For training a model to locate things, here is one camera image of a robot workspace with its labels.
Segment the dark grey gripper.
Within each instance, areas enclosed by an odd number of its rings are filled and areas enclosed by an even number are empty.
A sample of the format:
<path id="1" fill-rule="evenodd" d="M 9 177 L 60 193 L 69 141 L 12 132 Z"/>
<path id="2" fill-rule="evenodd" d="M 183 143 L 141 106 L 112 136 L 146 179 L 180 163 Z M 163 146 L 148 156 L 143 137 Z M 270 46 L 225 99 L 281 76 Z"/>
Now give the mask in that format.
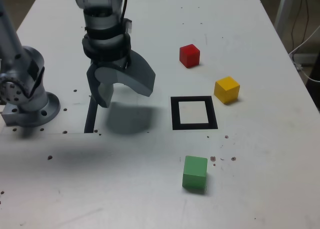
<path id="1" fill-rule="evenodd" d="M 87 79 L 91 96 L 102 108 L 108 108 L 114 93 L 113 84 L 123 84 L 137 94 L 149 97 L 153 93 L 156 74 L 148 62 L 131 50 L 123 57 L 94 54 Z"/>

